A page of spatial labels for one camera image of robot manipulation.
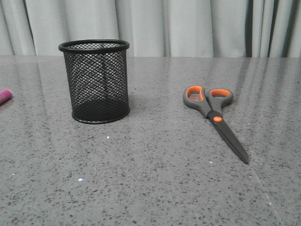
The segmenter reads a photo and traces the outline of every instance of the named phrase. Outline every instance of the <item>curtain fold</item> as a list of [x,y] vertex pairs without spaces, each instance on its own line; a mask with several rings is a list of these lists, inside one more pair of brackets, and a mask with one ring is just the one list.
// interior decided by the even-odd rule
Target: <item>curtain fold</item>
[[0,55],[122,39],[137,57],[301,57],[301,0],[0,0]]

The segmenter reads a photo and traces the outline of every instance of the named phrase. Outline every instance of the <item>pink glue stick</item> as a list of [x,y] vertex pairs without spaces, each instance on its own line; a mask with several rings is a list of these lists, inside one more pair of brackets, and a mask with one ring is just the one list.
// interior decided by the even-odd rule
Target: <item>pink glue stick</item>
[[3,104],[8,99],[10,99],[12,96],[13,93],[9,89],[0,91],[0,105]]

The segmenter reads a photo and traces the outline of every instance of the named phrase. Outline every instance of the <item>pen holder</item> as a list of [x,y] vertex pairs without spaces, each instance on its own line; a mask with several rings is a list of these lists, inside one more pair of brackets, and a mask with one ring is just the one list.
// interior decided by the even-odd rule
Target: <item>pen holder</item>
[[121,40],[79,40],[59,45],[65,58],[75,120],[108,123],[129,113],[128,48],[129,43]]

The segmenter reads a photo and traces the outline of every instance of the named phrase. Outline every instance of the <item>scissors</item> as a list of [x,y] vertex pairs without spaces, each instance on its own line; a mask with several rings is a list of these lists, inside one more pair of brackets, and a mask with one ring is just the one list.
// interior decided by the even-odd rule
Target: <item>scissors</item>
[[209,119],[216,130],[232,151],[245,163],[249,163],[249,157],[240,141],[222,118],[222,108],[233,101],[233,94],[227,89],[212,89],[205,94],[202,86],[190,86],[183,94],[184,104],[196,109]]

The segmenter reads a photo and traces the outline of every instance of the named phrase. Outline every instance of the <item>scissor handle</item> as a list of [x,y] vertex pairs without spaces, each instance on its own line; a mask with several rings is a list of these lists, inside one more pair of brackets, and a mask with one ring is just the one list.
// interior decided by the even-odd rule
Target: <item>scissor handle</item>
[[206,93],[212,110],[222,116],[222,108],[233,101],[233,93],[227,89],[212,89]]
[[[189,96],[191,93],[199,93],[198,100],[191,100]],[[190,86],[183,93],[184,104],[187,107],[200,111],[205,118],[211,111],[211,107],[205,97],[205,89],[202,86]]]

